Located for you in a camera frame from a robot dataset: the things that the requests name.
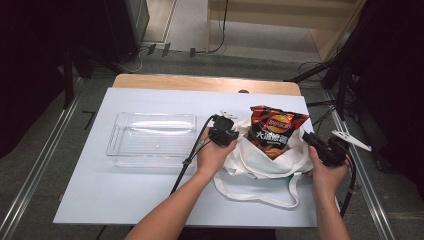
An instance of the wire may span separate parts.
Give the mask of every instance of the wire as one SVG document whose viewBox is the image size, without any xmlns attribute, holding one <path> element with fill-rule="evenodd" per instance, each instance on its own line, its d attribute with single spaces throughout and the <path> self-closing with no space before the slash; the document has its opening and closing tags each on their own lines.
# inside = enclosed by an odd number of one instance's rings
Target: wire
<svg viewBox="0 0 424 240">
<path fill-rule="evenodd" d="M 297 73 L 299 74 L 299 76 L 300 76 L 300 75 L 302 75 L 302 73 L 301 73 L 300 69 L 301 69 L 304 65 L 306 65 L 306 64 L 315 64 L 315 67 L 318 67 L 319 65 L 323 65 L 323 66 L 325 66 L 324 64 L 319 63 L 319 62 L 304 62 L 304 63 L 300 64 L 300 65 L 299 65 L 299 67 L 297 68 Z M 306 80 L 306 81 L 310 81 L 310 82 L 320 82 L 320 81 L 322 81 L 323 77 L 321 77 L 318 73 L 317 73 L 316 75 L 317 75 L 320 79 L 309 79 L 309 78 L 307 78 L 307 79 L 305 79 L 305 80 Z"/>
<path fill-rule="evenodd" d="M 224 44 L 224 40 L 225 40 L 225 23 L 227 22 L 227 12 L 228 12 L 228 0 L 226 0 L 226 3 L 225 3 L 224 21 L 222 23 L 222 40 L 221 40 L 221 44 L 219 45 L 219 47 L 216 48 L 215 50 L 212 50 L 212 51 L 208 51 L 208 52 L 198 51 L 198 52 L 195 52 L 195 53 L 212 54 L 212 53 L 217 52 L 222 47 L 222 45 Z"/>
<path fill-rule="evenodd" d="M 344 217 L 345 213 L 346 213 L 346 209 L 349 205 L 350 199 L 352 198 L 352 194 L 355 191 L 355 183 L 356 183 L 356 163 L 353 160 L 352 154 L 350 154 L 350 152 L 343 147 L 340 143 L 336 143 L 341 149 L 343 149 L 343 151 L 348 155 L 348 162 L 350 164 L 350 169 L 351 169 L 351 179 L 350 179 L 350 184 L 349 184 L 349 189 L 348 192 L 346 194 L 345 200 L 343 201 L 343 205 L 342 208 L 340 209 L 340 215 L 342 216 L 342 218 Z"/>
<path fill-rule="evenodd" d="M 317 131 L 316 131 L 316 135 L 318 135 L 318 132 L 319 132 L 319 130 L 320 130 L 320 128 L 321 128 L 321 124 L 322 124 L 322 122 L 328 117 L 328 116 L 330 116 L 330 114 L 334 111 L 334 110 L 336 110 L 336 108 L 334 107 L 334 106 L 330 106 L 330 108 L 327 110 L 327 112 L 323 115 L 323 116 L 321 116 L 318 120 L 316 120 L 314 123 L 312 123 L 312 126 L 315 126 L 317 123 L 319 123 L 319 125 L 318 125 L 318 129 L 317 129 Z"/>
<path fill-rule="evenodd" d="M 221 34 L 224 35 L 224 31 L 222 30 L 222 27 L 221 27 L 221 20 L 218 20 L 218 26 L 219 26 L 219 31 L 221 32 Z M 227 51 L 227 45 L 224 44 L 224 51 L 222 51 L 221 54 L 224 54 L 226 51 Z"/>
<path fill-rule="evenodd" d="M 102 234 L 103 234 L 103 232 L 105 231 L 106 228 L 107 228 L 107 225 L 104 225 L 102 227 L 102 229 L 100 230 L 99 234 L 96 237 L 96 240 L 99 240 L 100 239 L 100 237 L 102 236 Z"/>
<path fill-rule="evenodd" d="M 211 140 L 209 140 L 208 142 L 204 143 L 199 150 L 196 151 L 196 153 L 193 155 L 193 158 L 200 152 L 200 150 L 202 150 L 207 144 L 209 144 L 211 142 Z"/>
<path fill-rule="evenodd" d="M 185 171 L 187 170 L 187 168 L 188 168 L 188 166 L 190 165 L 190 163 L 192 162 L 192 160 L 193 160 L 193 158 L 194 158 L 194 156 L 196 156 L 196 154 L 200 151 L 200 149 L 202 149 L 205 145 L 203 145 L 197 152 L 196 152 L 196 148 L 197 148 L 197 145 L 199 144 L 199 142 L 200 142 L 200 138 L 202 137 L 202 134 L 203 134 L 203 132 L 205 131 L 205 129 L 206 129 L 206 127 L 208 126 L 208 123 L 212 120 L 212 119 L 214 119 L 215 118 L 215 115 L 213 115 L 213 116 L 211 116 L 211 117 L 209 117 L 208 118 L 208 120 L 206 120 L 206 122 L 205 122 L 205 124 L 203 125 L 203 128 L 202 128 L 202 130 L 200 131 L 200 133 L 199 133 L 199 136 L 197 137 L 197 139 L 196 139 L 196 142 L 194 142 L 194 145 L 193 145 L 193 148 L 191 149 L 191 152 L 190 152 L 190 155 L 183 161 L 183 168 L 181 169 L 181 171 L 180 171 L 180 174 L 178 175 L 178 177 L 177 177 L 177 180 L 175 181 L 175 184 L 174 184 L 174 187 L 172 188 L 172 190 L 171 190 L 171 193 L 170 194 L 173 194 L 176 190 L 177 190 L 177 188 L 178 188 L 178 185 L 180 184 L 180 182 L 181 182 L 181 179 L 183 178 L 183 176 L 184 176 L 184 173 L 185 173 Z"/>
<path fill-rule="evenodd" d="M 306 103 L 307 107 L 317 107 L 317 106 L 336 106 L 335 100 L 328 100 L 328 101 L 322 101 L 322 102 L 312 102 L 312 103 Z M 345 101 L 343 103 L 344 109 L 352 110 L 354 109 L 354 102 L 352 101 Z"/>
<path fill-rule="evenodd" d="M 141 54 L 148 49 L 149 49 L 148 47 L 144 47 L 138 53 L 138 60 L 140 61 L 140 67 L 138 67 L 136 70 L 127 69 L 126 67 L 122 66 L 121 64 L 118 64 L 118 66 L 121 67 L 122 69 L 124 69 L 125 71 L 129 72 L 129 73 L 136 73 L 136 72 L 140 71 L 140 69 L 143 67 L 143 62 L 141 60 Z"/>
</svg>

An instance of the red snack bag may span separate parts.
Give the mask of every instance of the red snack bag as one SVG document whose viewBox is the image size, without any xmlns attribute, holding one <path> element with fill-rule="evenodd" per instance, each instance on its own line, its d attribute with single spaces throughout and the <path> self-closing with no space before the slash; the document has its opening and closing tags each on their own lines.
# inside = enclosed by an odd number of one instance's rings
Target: red snack bag
<svg viewBox="0 0 424 240">
<path fill-rule="evenodd" d="M 247 139 L 272 160 L 287 150 L 287 141 L 292 133 L 309 118 L 309 115 L 267 106 L 250 109 L 252 117 Z"/>
</svg>

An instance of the person's right hand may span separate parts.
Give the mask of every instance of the person's right hand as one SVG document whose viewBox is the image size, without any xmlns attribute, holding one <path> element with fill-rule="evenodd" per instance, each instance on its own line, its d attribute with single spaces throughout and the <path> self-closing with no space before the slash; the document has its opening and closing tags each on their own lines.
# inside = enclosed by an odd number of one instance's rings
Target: person's right hand
<svg viewBox="0 0 424 240">
<path fill-rule="evenodd" d="M 201 139 L 209 142 L 209 127 L 203 132 Z M 207 143 L 197 155 L 197 173 L 212 178 L 225 162 L 227 155 L 236 148 L 237 140 L 233 140 L 228 147 L 220 147 L 214 142 Z"/>
<path fill-rule="evenodd" d="M 313 193 L 315 197 L 334 197 L 337 187 L 346 176 L 348 167 L 343 165 L 340 167 L 326 167 L 318 157 L 316 149 L 309 146 L 309 157 L 314 165 L 313 170 L 309 173 L 313 180 Z"/>
</svg>

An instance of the metal rail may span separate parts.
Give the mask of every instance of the metal rail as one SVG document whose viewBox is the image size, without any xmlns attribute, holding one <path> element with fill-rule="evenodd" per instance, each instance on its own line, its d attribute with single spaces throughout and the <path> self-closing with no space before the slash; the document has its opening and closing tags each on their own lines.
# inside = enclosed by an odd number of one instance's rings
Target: metal rail
<svg viewBox="0 0 424 240">
<path fill-rule="evenodd" d="M 40 182 L 50 159 L 56 149 L 57 144 L 59 143 L 63 132 L 66 129 L 66 126 L 69 123 L 69 120 L 74 113 L 75 107 L 79 100 L 79 89 L 82 88 L 83 81 L 81 78 L 78 79 L 76 83 L 77 94 L 72 100 L 67 109 L 62 110 L 59 119 L 54 126 L 52 132 L 50 133 L 49 138 L 44 144 L 41 153 L 39 154 L 34 166 L 32 167 L 30 173 L 28 174 L 27 179 L 19 190 L 18 194 L 12 201 L 9 211 L 7 212 L 6 217 L 4 218 L 0 226 L 0 237 L 2 240 L 12 239 L 12 235 L 16 230 L 30 200 L 34 194 L 38 183 Z"/>
<path fill-rule="evenodd" d="M 326 100 L 334 100 L 334 96 L 331 93 L 331 90 L 324 90 L 324 94 Z M 349 133 L 346 123 L 340 120 L 339 115 L 336 112 L 333 112 L 332 116 L 334 123 L 336 124 L 337 131 Z M 364 168 L 364 165 L 362 164 L 362 160 L 359 156 L 357 148 L 354 145 L 351 145 L 349 151 L 352 154 L 353 159 L 356 163 L 358 174 L 357 179 L 359 180 L 359 184 L 361 185 L 362 193 L 364 194 L 365 201 L 367 202 L 369 211 L 374 220 L 380 238 L 387 240 L 395 239 L 392 228 L 390 227 L 388 218 L 386 216 L 386 212 L 384 211 L 380 201 L 378 200 L 378 196 L 374 191 L 368 174 Z"/>
</svg>

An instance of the white tabletop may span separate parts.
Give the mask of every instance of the white tabletop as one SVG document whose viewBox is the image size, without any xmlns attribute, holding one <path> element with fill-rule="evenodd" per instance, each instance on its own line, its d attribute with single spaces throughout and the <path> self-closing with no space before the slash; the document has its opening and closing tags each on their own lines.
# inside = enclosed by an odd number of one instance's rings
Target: white tabletop
<svg viewBox="0 0 424 240">
<path fill-rule="evenodd" d="M 113 157 L 106 155 L 118 113 L 195 114 L 200 132 L 207 118 L 219 114 L 220 110 L 242 120 L 250 117 L 250 107 L 256 105 L 308 114 L 301 96 L 109 88 L 53 222 L 133 225 L 169 195 L 180 169 L 163 173 L 154 169 L 121 168 L 114 165 Z M 303 127 L 312 131 L 310 120 Z M 180 186 L 190 174 L 186 175 Z M 261 193 L 294 201 L 288 193 L 289 179 L 253 180 L 230 176 L 224 170 L 221 177 L 229 191 Z M 302 177 L 298 182 L 299 205 L 283 209 L 262 202 L 230 200 L 211 182 L 196 203 L 187 225 L 315 227 L 311 188 L 309 177 Z"/>
</svg>

